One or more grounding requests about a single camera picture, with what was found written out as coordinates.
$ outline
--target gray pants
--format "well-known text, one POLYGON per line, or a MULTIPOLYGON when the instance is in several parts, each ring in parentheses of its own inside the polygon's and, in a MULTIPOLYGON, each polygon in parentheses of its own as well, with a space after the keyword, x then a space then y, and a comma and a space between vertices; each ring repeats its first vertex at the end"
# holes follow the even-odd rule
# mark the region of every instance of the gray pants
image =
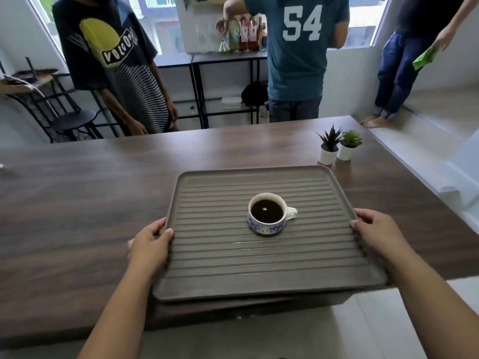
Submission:
POLYGON ((298 102, 283 102, 270 99, 270 122, 312 120, 318 118, 321 97, 298 102))

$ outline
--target number 54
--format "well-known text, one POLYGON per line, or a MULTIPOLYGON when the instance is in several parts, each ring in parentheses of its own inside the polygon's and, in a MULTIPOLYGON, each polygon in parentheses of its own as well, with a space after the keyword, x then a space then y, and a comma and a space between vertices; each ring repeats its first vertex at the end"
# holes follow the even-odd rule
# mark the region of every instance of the number 54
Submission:
MULTIPOLYGON (((309 40, 319 40, 320 38, 322 9, 323 5, 316 5, 303 25, 303 31, 311 31, 309 40)), ((284 8, 284 24, 289 29, 295 29, 295 33, 292 35, 289 34, 288 30, 283 31, 283 39, 286 41, 298 40, 301 34, 301 23, 298 20, 291 20, 292 14, 296 14, 297 18, 301 18, 303 16, 303 7, 287 6, 284 8)))

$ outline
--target potted plant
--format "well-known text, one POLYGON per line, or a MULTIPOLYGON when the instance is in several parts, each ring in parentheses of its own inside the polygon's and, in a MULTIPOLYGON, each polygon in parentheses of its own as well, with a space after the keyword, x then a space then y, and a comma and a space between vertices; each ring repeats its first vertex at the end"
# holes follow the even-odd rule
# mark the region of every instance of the potted plant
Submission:
POLYGON ((324 131, 324 135, 316 134, 321 137, 323 144, 321 145, 321 153, 319 163, 323 165, 331 165, 338 154, 338 143, 341 141, 341 129, 336 131, 334 125, 329 133, 324 131))
POLYGON ((343 132, 343 139, 339 144, 338 159, 344 161, 351 160, 354 149, 360 144, 362 144, 361 136, 356 131, 343 132))

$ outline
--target person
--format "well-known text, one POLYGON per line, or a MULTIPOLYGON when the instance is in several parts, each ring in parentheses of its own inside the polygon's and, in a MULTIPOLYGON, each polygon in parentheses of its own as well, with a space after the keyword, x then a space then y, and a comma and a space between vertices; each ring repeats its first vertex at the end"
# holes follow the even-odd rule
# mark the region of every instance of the person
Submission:
POLYGON ((443 52, 479 0, 403 0, 397 30, 384 46, 375 107, 361 124, 385 127, 411 93, 419 70, 412 62, 428 48, 443 52))
POLYGON ((268 22, 270 122, 318 118, 326 50, 346 42, 349 0, 227 0, 217 29, 247 13, 268 22))
MULTIPOLYGON (((351 221, 365 244, 385 262, 428 358, 479 358, 479 316, 410 247, 392 217, 355 209, 351 221)), ((128 243, 130 261, 79 359, 135 359, 145 324, 148 293, 173 238, 166 218, 128 243)))
POLYGON ((154 63, 157 51, 129 5, 59 0, 52 11, 75 89, 96 90, 125 134, 174 129, 178 112, 154 63))

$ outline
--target black t-shirt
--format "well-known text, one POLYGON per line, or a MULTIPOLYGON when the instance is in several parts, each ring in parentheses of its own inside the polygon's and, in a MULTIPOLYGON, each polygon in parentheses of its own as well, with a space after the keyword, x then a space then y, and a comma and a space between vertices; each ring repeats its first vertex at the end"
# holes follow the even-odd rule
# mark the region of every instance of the black t-shirt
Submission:
POLYGON ((457 13, 464 0, 404 0, 398 29, 416 36, 436 36, 457 13))
POLYGON ((53 16, 76 89, 108 88, 148 132, 169 127, 165 96, 149 69, 157 51, 129 5, 60 0, 53 16))

